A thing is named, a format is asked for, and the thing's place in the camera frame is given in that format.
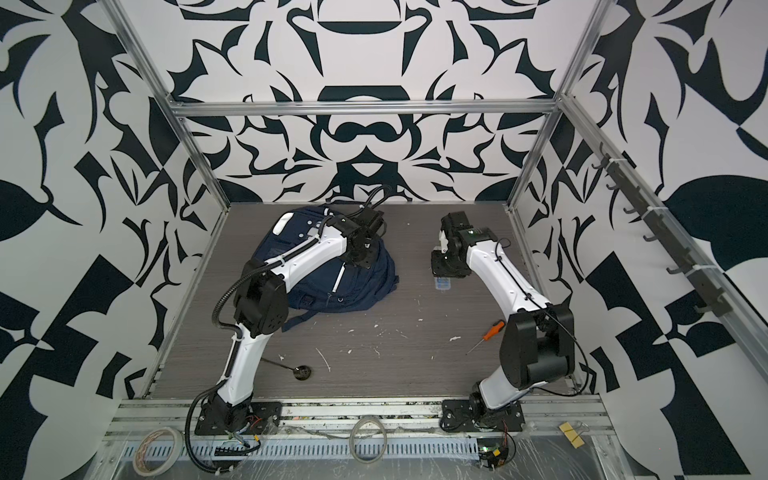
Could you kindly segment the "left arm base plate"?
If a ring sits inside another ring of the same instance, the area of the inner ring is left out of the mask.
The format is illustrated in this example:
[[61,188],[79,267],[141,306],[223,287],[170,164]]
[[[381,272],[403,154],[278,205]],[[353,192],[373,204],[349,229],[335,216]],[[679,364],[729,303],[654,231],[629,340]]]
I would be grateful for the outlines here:
[[283,404],[278,401],[240,403],[230,406],[218,398],[205,400],[198,414],[194,434],[217,436],[227,433],[261,435],[280,425]]

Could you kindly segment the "orange handled screwdriver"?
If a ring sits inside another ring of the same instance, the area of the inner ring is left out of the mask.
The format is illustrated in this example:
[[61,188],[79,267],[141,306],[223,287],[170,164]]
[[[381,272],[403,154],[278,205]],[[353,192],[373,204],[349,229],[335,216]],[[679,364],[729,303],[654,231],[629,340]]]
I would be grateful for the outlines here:
[[468,351],[468,354],[472,353],[484,342],[490,341],[493,337],[498,335],[506,326],[505,320],[498,320],[495,322],[488,331],[478,340],[478,342]]

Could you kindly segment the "grey coat hook rack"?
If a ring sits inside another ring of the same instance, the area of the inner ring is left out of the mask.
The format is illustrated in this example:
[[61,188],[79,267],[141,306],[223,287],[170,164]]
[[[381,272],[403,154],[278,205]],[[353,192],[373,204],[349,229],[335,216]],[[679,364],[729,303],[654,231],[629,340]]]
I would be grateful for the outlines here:
[[644,235],[645,242],[658,242],[674,262],[674,267],[667,267],[669,275],[682,274],[702,299],[704,306],[696,307],[699,313],[711,312],[717,317],[724,317],[734,311],[726,298],[725,289],[714,280],[714,265],[696,253],[692,241],[683,233],[683,228],[667,207],[653,194],[649,187],[634,172],[634,168],[625,158],[610,155],[605,143],[599,143],[599,163],[593,165],[596,170],[603,170],[613,181],[607,186],[611,191],[621,192],[630,204],[624,207],[625,214],[641,220],[651,234]]

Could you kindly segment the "clear plastic pen box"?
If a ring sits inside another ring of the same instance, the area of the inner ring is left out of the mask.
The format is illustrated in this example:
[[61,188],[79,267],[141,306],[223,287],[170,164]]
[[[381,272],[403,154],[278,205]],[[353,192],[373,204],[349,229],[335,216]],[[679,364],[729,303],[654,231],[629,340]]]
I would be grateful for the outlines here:
[[451,289],[451,279],[447,277],[435,277],[434,285],[437,291],[447,292]]

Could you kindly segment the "green lit circuit board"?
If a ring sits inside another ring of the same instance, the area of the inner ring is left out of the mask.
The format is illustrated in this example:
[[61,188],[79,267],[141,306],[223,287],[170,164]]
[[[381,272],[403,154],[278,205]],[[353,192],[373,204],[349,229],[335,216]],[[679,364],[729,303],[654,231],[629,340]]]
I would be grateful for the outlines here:
[[511,436],[478,440],[478,465],[481,469],[494,471],[510,463],[516,454],[517,445]]

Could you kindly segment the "navy blue student backpack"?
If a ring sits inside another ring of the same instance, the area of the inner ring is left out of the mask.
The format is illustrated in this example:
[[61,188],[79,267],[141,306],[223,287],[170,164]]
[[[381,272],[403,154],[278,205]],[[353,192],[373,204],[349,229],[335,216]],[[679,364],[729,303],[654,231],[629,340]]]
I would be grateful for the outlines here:
[[[288,251],[314,234],[324,217],[337,213],[322,205],[284,214],[262,239],[253,257],[266,261]],[[384,241],[376,236],[372,248],[374,261],[368,269],[335,258],[298,282],[288,293],[288,303],[290,308],[302,313],[288,319],[282,330],[287,332],[318,313],[367,310],[395,291],[399,277]]]

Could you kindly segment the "beige tape roll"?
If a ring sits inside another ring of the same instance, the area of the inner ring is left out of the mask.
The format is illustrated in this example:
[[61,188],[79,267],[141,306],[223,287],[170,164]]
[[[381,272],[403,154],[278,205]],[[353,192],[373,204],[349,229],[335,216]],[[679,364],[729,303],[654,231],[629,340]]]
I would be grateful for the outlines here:
[[183,446],[183,435],[175,428],[161,427],[149,432],[134,450],[134,473],[142,478],[165,474],[181,457]]

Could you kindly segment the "black metal spoon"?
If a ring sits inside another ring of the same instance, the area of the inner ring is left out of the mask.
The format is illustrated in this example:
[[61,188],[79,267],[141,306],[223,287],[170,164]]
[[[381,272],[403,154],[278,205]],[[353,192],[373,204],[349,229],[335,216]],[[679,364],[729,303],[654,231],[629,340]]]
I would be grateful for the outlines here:
[[312,369],[307,365],[290,367],[279,362],[268,360],[266,358],[262,358],[261,362],[290,371],[293,377],[298,381],[306,381],[312,376]]

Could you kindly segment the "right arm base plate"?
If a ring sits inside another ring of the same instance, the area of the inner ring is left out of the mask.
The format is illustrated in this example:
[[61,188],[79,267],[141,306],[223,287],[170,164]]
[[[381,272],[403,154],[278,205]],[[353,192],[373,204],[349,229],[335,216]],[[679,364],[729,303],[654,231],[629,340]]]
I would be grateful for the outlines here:
[[522,432],[524,424],[518,402],[492,410],[485,406],[479,393],[473,393],[468,399],[446,399],[441,403],[439,428],[444,432]]

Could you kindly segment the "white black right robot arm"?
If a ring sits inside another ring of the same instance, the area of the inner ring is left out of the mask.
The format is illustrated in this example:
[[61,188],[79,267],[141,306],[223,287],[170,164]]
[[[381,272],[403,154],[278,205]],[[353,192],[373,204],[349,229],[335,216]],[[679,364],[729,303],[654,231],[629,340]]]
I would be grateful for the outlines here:
[[484,411],[500,410],[532,390],[574,373],[581,351],[574,335],[571,310],[551,303],[528,282],[490,233],[469,227],[452,233],[442,229],[431,252],[433,275],[465,278],[476,275],[503,314],[488,340],[502,336],[499,366],[481,380],[473,396]]

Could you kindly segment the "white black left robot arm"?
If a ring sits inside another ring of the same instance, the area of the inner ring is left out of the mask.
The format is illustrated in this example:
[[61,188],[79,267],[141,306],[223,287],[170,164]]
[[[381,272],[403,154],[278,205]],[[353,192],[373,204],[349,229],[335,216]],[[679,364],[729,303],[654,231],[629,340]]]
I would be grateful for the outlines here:
[[202,394],[224,422],[245,416],[267,343],[319,313],[367,310],[398,284],[381,238],[378,186],[350,213],[331,205],[292,210],[281,217],[215,304],[213,324],[233,334],[220,380]]

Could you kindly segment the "yellow tape pieces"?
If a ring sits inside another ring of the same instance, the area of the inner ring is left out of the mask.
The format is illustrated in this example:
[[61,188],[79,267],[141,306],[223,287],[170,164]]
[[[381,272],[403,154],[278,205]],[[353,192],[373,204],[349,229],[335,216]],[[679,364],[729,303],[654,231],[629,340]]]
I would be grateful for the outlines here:
[[585,445],[580,432],[570,422],[564,422],[559,425],[559,430],[567,438],[574,449],[579,449]]

